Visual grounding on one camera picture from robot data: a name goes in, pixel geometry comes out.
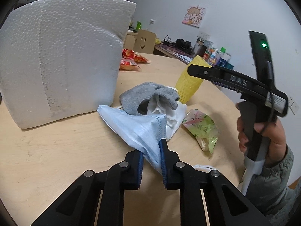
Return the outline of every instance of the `person's arm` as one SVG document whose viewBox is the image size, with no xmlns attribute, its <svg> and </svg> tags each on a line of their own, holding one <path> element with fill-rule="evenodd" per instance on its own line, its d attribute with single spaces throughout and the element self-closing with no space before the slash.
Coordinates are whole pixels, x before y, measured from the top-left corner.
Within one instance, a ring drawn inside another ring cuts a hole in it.
<svg viewBox="0 0 301 226">
<path fill-rule="evenodd" d="M 256 123 L 254 129 L 260 133 L 264 123 Z M 239 148 L 245 153 L 248 138 L 243 132 L 243 121 L 237 120 Z M 246 197 L 264 215 L 276 214 L 294 196 L 293 190 L 286 187 L 293 165 L 293 153 L 286 145 L 284 128 L 278 119 L 269 123 L 262 134 L 271 139 L 266 163 L 262 173 L 251 181 Z"/>
</svg>

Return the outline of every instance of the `red snack bag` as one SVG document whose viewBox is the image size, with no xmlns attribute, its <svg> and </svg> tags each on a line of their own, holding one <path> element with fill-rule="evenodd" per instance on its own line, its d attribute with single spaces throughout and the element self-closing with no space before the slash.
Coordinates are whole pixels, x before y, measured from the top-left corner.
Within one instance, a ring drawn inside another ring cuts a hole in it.
<svg viewBox="0 0 301 226">
<path fill-rule="evenodd" d="M 147 58 L 141 56 L 140 54 L 134 52 L 133 50 L 129 50 L 129 49 L 126 49 L 126 48 L 122 51 L 122 58 L 132 59 L 136 63 L 145 63 L 145 62 L 150 61 Z"/>
<path fill-rule="evenodd" d="M 134 60 L 125 60 L 125 59 L 122 59 L 120 61 L 119 69 L 140 71 L 140 67 L 135 63 Z"/>
</svg>

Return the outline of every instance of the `green plastic wrapper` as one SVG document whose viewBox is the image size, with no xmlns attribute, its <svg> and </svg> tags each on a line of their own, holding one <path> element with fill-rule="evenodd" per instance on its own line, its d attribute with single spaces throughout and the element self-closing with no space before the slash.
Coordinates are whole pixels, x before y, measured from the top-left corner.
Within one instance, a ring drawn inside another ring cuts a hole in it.
<svg viewBox="0 0 301 226">
<path fill-rule="evenodd" d="M 182 124 L 195 136 L 203 151 L 213 153 L 219 131 L 210 116 L 198 109 L 190 110 Z"/>
</svg>

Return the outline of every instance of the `blue face mask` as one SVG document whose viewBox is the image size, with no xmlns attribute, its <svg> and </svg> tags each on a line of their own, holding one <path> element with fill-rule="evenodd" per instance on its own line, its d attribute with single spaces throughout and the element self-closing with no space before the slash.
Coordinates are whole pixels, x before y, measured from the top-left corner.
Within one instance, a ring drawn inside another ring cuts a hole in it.
<svg viewBox="0 0 301 226">
<path fill-rule="evenodd" d="M 135 116 L 106 105 L 100 105 L 97 112 L 115 133 L 129 146 L 141 151 L 153 168 L 161 173 L 158 142 L 166 138 L 166 115 Z"/>
</svg>

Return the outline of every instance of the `metal screw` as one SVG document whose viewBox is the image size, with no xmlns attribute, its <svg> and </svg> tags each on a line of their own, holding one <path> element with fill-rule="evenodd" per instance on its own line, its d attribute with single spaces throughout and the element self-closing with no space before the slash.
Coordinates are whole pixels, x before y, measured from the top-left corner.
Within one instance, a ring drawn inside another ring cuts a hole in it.
<svg viewBox="0 0 301 226">
<path fill-rule="evenodd" d="M 120 167 L 127 167 L 128 166 L 128 162 L 122 161 L 122 162 L 119 163 L 119 166 Z"/>
<path fill-rule="evenodd" d="M 85 177 L 91 177 L 93 175 L 93 171 L 87 170 L 87 171 L 85 171 L 84 175 L 85 175 Z"/>
<path fill-rule="evenodd" d="M 212 170 L 210 173 L 214 177 L 218 177 L 219 175 L 221 175 L 221 173 L 218 170 Z"/>
<path fill-rule="evenodd" d="M 178 162 L 176 163 L 176 166 L 179 167 L 179 168 L 182 168 L 182 167 L 185 166 L 185 163 L 182 162 L 182 161 L 178 161 Z"/>
</svg>

